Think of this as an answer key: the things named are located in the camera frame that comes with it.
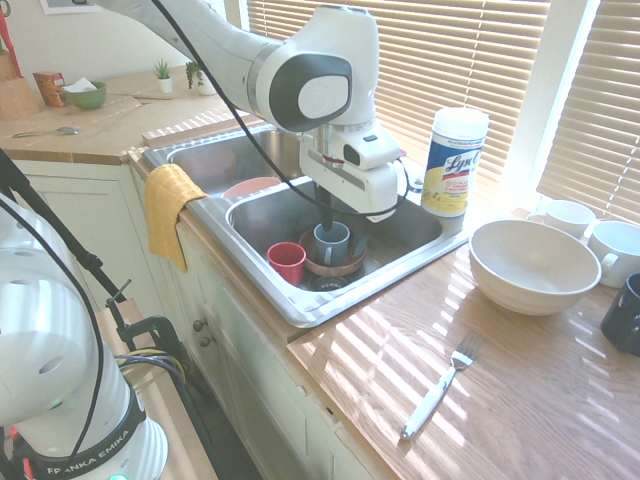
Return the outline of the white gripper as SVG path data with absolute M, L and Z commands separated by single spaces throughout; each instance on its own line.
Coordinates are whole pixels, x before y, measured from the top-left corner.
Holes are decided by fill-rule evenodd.
M 304 175 L 316 185 L 316 202 L 320 223 L 325 232 L 333 228 L 332 196 L 370 221 L 377 223 L 395 213 L 398 203 L 398 174 L 391 162 L 370 170 L 355 166 L 330 166 L 313 146 L 310 136 L 300 141 L 299 163 Z M 351 225 L 351 255 L 364 253 L 370 238 L 368 219 L 354 217 Z

